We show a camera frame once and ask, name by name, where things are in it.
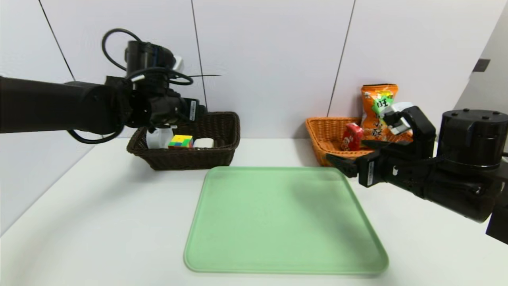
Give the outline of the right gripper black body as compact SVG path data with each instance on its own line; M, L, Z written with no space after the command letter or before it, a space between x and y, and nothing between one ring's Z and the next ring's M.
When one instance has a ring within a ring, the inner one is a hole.
M358 181L364 187L389 183L423 199L429 168L421 160L428 158L429 148L385 145L356 159Z

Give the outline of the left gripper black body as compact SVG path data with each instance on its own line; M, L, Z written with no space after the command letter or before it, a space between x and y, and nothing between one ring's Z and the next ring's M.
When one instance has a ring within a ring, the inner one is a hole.
M171 122L190 122L196 119L199 101L196 99L171 97Z

